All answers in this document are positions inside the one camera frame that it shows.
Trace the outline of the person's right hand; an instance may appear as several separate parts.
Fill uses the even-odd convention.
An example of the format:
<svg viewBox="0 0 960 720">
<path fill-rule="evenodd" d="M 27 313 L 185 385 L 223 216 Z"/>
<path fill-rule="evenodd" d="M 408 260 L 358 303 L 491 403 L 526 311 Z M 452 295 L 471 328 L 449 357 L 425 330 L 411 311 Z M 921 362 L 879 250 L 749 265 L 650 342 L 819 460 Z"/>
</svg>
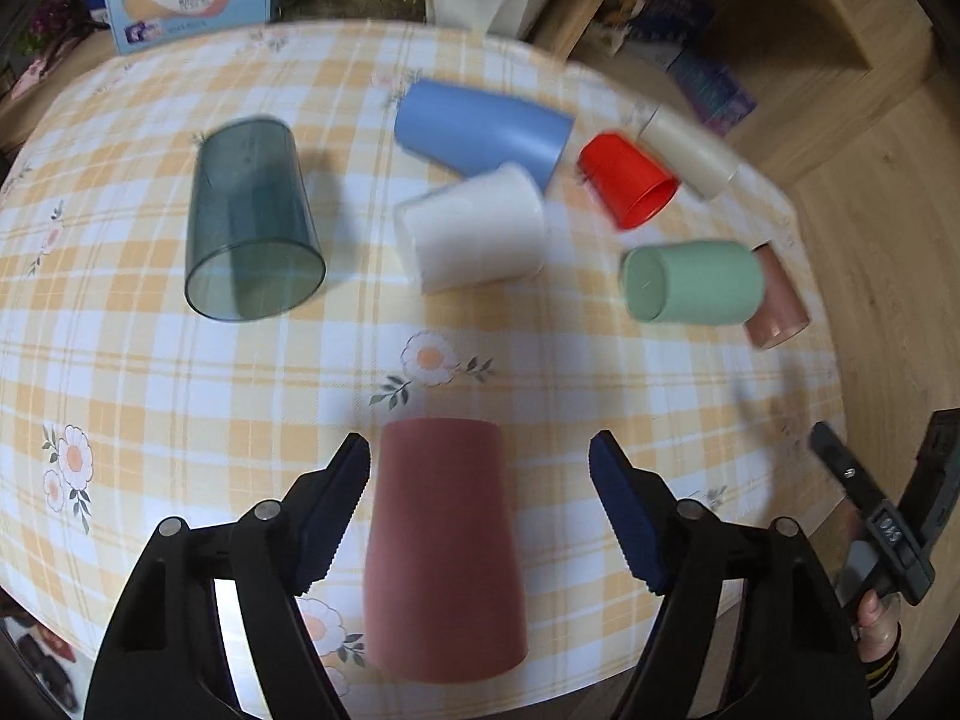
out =
<svg viewBox="0 0 960 720">
<path fill-rule="evenodd" d="M 900 629 L 898 596 L 864 593 L 857 606 L 857 651 L 864 663 L 884 660 L 895 649 Z"/>
</svg>

